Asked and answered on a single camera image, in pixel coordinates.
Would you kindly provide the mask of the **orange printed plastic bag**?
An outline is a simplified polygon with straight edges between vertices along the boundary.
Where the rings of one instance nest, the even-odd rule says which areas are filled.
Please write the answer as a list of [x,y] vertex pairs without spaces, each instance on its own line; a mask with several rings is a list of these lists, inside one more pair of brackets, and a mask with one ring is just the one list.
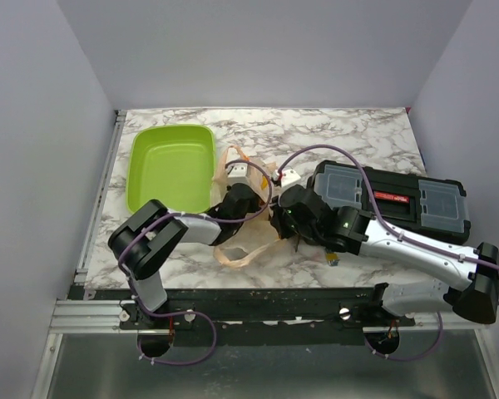
[[245,163],[249,166],[249,187],[261,199],[261,214],[252,214],[247,217],[241,227],[228,239],[214,247],[215,259],[224,267],[233,269],[249,266],[265,254],[273,252],[280,246],[280,238],[275,228],[269,222],[270,206],[265,203],[269,192],[273,189],[267,181],[277,170],[277,164],[264,163],[262,160],[246,155],[237,145],[228,146],[220,155],[215,168],[210,187],[210,202],[218,205],[225,197],[230,187],[227,186],[227,170],[235,163]]

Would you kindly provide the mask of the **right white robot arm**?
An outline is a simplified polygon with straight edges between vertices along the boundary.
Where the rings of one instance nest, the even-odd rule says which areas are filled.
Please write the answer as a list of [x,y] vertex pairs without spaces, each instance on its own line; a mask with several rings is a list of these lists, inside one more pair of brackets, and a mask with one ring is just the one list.
[[379,220],[375,213],[331,208],[309,188],[294,185],[273,199],[271,224],[283,239],[299,236],[336,253],[386,259],[429,276],[420,283],[378,286],[366,305],[378,326],[407,313],[451,310],[467,321],[493,324],[499,305],[499,250],[489,243],[458,246]]

